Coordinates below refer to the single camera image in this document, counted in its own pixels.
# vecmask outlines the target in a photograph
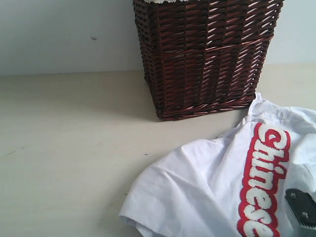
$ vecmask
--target wicker basket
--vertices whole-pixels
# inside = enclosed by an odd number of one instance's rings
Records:
[[[247,107],[283,0],[134,0],[157,116],[192,118]]]

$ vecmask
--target white t-shirt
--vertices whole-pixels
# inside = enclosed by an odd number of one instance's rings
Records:
[[[315,111],[257,93],[237,127],[149,166],[119,216],[144,237],[290,237],[285,190],[315,197],[315,144]]]

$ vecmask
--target brown wicker basket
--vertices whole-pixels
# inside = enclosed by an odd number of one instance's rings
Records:
[[[147,81],[162,120],[248,106],[283,0],[134,0]]]

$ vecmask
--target white wall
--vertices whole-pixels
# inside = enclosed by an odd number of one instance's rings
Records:
[[[315,9],[285,0],[267,63],[316,62]],[[132,0],[0,0],[0,75],[138,69]]]

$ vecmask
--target table surface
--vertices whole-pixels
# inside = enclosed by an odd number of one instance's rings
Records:
[[[258,91],[316,110],[316,64],[266,65]],[[118,218],[155,160],[246,110],[161,122],[142,72],[0,77],[0,235],[139,237]]]

